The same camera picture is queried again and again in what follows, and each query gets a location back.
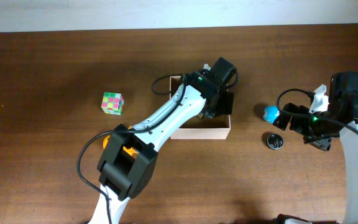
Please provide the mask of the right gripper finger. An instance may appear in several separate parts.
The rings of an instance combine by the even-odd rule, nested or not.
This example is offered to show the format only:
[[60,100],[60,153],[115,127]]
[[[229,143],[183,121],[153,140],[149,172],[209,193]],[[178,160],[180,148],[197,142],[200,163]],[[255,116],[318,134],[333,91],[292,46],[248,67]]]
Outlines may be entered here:
[[291,120],[290,115],[278,111],[278,116],[273,121],[273,125],[281,130],[286,130],[290,120]]
[[305,144],[310,144],[311,146],[322,150],[322,151],[329,151],[331,148],[333,137],[323,136],[320,138],[312,138],[310,136],[304,136],[303,140]]

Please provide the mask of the multicoloured puzzle cube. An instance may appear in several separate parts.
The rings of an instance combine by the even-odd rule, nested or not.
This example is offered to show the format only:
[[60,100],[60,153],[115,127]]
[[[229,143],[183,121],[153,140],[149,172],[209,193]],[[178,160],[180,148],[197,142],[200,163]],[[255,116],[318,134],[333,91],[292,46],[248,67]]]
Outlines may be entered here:
[[106,114],[122,115],[124,99],[120,93],[104,92],[101,109]]

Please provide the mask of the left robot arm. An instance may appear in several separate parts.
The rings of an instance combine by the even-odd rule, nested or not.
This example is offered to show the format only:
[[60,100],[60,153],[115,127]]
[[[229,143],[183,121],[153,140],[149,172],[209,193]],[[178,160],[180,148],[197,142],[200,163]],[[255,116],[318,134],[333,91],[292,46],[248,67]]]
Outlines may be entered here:
[[136,198],[152,178],[158,152],[166,140],[195,116],[213,118],[231,114],[234,95],[230,80],[236,67],[224,58],[211,67],[181,75],[181,84],[154,114],[130,128],[120,124],[86,143],[104,138],[97,164],[99,200],[90,223],[119,223],[129,200]]

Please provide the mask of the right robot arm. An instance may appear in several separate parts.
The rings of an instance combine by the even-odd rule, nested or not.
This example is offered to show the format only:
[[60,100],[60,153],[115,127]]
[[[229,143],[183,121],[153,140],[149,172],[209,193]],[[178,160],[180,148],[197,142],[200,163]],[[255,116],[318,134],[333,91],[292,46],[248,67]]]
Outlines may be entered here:
[[331,77],[329,87],[304,91],[311,106],[287,103],[278,107],[273,125],[291,129],[306,144],[328,151],[339,138],[346,164],[347,202],[344,223],[358,223],[358,73],[340,72]]

